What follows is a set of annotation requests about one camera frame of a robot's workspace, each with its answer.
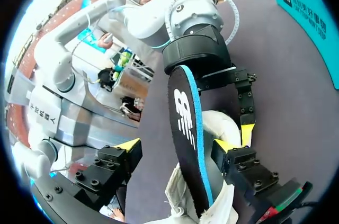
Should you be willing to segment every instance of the new balance logo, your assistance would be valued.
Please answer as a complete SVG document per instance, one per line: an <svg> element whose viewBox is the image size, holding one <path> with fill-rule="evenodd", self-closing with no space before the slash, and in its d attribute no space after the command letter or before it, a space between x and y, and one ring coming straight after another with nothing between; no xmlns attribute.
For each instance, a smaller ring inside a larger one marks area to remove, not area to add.
<svg viewBox="0 0 339 224"><path fill-rule="evenodd" d="M176 111L181 116L181 118L178 119L179 130L182 131L184 136L187 137L187 140L190 141L191 145L193 146L193 149L195 150L194 136L192 135L191 132L191 129L193 128L191 111L187 95L184 92L180 93L178 89L175 89L174 100Z"/></svg>

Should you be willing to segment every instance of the teal sign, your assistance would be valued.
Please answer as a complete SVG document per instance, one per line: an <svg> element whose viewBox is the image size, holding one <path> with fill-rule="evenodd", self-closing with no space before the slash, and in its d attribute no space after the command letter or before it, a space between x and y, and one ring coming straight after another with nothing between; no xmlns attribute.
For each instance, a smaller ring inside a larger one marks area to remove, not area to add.
<svg viewBox="0 0 339 224"><path fill-rule="evenodd" d="M91 4L90 0L83 0L83 2L81 4L81 9L85 8L86 6L89 6L90 4ZM104 48L100 48L100 47L97 46L97 44L96 44L97 39L94 36L94 34L91 33L91 29L89 29L89 28L86 28L84 31L82 31L78 35L78 39L83 40L84 43L86 43L87 45L91 46L92 48L95 48L96 50L98 50L102 53L106 52L106 50Z"/></svg>
<svg viewBox="0 0 339 224"><path fill-rule="evenodd" d="M276 0L306 31L339 89L339 32L322 0Z"/></svg>

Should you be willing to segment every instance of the gray carpet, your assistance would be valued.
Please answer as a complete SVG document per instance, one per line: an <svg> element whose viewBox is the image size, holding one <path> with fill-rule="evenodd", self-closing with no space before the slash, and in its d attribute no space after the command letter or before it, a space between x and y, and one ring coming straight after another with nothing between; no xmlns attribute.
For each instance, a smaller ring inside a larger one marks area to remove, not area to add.
<svg viewBox="0 0 339 224"><path fill-rule="evenodd" d="M296 177L314 189L307 201L318 200L339 163L339 92L321 55L304 30L275 0L234 0L240 28L229 44L232 61L256 73L253 95L257 124L252 146L261 162L280 174L280 183ZM227 37L234 17L228 4L219 6ZM233 86L202 93L203 110L223 109L238 120ZM162 61L146 99L139 136L144 156L128 185L128 223L166 218L170 213L164 190L176 165L168 119L167 76ZM239 224L247 223L252 209L235 194ZM298 223L308 209L297 210Z"/></svg>

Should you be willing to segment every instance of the green light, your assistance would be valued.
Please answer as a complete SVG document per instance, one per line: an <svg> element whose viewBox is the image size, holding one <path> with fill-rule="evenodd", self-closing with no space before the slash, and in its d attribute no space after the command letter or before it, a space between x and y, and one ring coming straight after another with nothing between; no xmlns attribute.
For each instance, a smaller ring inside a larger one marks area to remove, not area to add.
<svg viewBox="0 0 339 224"><path fill-rule="evenodd" d="M300 195L301 192L302 192L301 188L297 189L296 192L291 197L289 197L286 201L282 202L275 208L277 212L281 212L282 210L284 210L294 199L297 198L297 196Z"/></svg>

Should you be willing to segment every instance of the white shoe upper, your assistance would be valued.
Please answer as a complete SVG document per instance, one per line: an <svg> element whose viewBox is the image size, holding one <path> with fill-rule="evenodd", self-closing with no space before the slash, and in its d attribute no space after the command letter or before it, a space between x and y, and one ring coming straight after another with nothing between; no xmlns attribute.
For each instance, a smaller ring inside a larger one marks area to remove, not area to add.
<svg viewBox="0 0 339 224"><path fill-rule="evenodd" d="M205 131L222 141L241 146L239 128L229 116L217 111L204 111L202 117ZM234 186L227 185L225 181L213 205L198 219L179 164L169 178L165 194L172 215L167 219L151 221L147 224L235 224L238 220L238 214L232 207Z"/></svg>

